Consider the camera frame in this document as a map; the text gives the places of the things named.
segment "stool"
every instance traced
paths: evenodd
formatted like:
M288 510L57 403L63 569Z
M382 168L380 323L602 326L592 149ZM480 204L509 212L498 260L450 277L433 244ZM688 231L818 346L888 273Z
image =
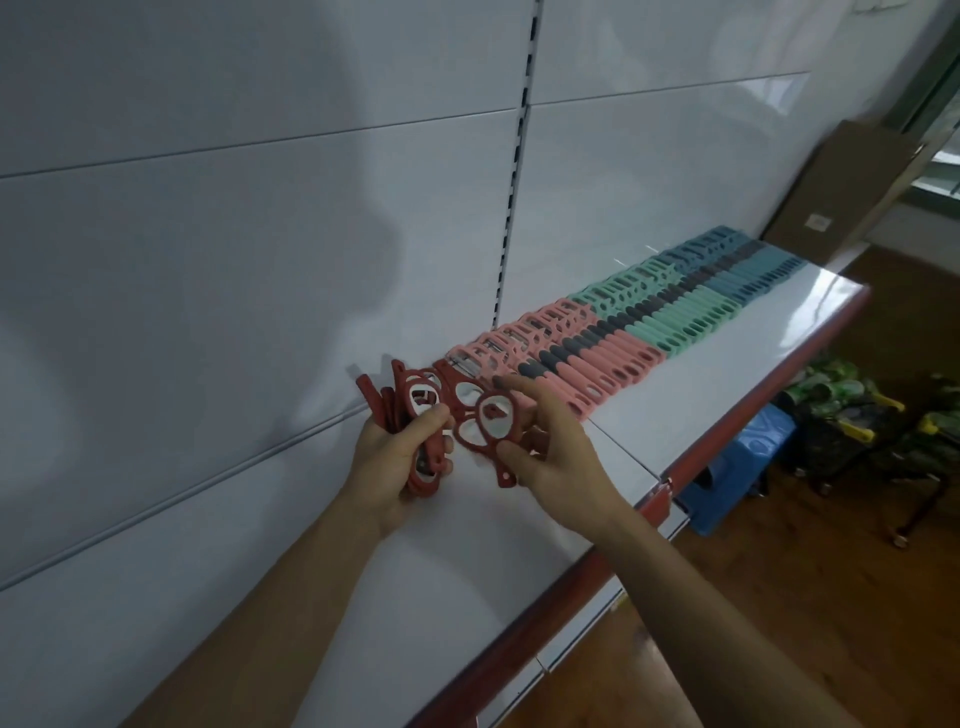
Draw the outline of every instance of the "stool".
M713 529L747 495L796 425L773 404L756 413L693 482L677 495L701 536Z

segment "hand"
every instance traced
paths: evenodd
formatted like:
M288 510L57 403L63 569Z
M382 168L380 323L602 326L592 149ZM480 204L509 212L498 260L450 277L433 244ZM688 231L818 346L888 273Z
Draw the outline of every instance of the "hand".
M414 455L430 435L442 427L452 428L453 418L445 404L427 410L401 432L391 435L369 418L353 449L353 463L340 497L372 517L380 538L386 538L406 520L416 497L403 490ZM444 436L444 449L453 451L453 438ZM449 458L444 475L450 474Z
M636 515L613 487L580 423L553 392L525 376L504 376L495 384L537 403L523 415L520 445L503 441L496 454L550 518L596 543L615 519Z

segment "label on box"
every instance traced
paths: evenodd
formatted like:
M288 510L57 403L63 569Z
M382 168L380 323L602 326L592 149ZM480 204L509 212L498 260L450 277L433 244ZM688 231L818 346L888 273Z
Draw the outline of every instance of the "label on box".
M806 218L804 227L810 228L811 230L815 230L817 232L827 232L827 228L830 227L830 223L832 222L833 221L830 218L824 217L823 215L818 215L816 212L814 212L808 218Z

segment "left hand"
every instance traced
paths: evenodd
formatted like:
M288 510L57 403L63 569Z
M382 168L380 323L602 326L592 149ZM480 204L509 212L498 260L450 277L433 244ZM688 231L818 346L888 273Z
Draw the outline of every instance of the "left hand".
M438 429L453 426L445 404L427 410L396 435L377 426L373 417L367 420L353 449L353 464L340 495L373 518L381 539L406 520L410 505L417 500L403 490L417 450ZM453 451L453 438L444 436L444 449ZM453 463L447 458L443 475L452 470Z

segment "window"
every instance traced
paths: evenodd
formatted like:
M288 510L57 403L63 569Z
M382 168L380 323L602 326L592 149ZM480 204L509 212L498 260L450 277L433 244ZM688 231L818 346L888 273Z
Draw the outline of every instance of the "window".
M947 30L884 124L937 150L903 201L960 219L960 19Z

